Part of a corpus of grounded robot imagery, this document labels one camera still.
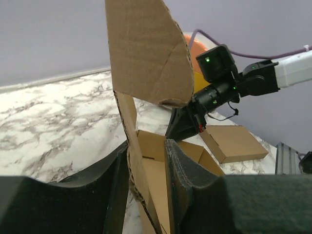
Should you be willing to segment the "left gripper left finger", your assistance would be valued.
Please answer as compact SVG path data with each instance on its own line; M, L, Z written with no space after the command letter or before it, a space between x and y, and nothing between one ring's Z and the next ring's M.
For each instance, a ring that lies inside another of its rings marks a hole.
M120 234L128 195L126 142L59 182L0 179L3 234Z

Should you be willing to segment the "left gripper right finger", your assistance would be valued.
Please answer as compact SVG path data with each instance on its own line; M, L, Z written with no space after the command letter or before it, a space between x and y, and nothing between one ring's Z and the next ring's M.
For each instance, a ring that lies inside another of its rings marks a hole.
M309 234L310 175L216 176L164 142L173 234Z

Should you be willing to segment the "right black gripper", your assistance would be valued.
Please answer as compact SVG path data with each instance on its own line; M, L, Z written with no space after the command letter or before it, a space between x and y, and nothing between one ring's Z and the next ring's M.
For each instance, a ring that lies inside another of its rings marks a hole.
M207 125L205 119L206 109L195 97L192 97L190 105L192 116L194 116L196 120L195 125L198 128L198 132L202 133ZM197 128L195 125L186 107L181 109L173 108L165 136L167 139L183 141L197 135Z

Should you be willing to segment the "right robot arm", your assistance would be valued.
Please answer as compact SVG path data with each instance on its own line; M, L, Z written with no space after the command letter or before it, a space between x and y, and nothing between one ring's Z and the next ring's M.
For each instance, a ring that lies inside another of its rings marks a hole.
M209 85L195 93L185 107L172 110L167 139L181 141L202 133L206 129L205 117L225 103L278 92L312 79L311 51L256 62L241 73L224 44L197 56L196 60Z

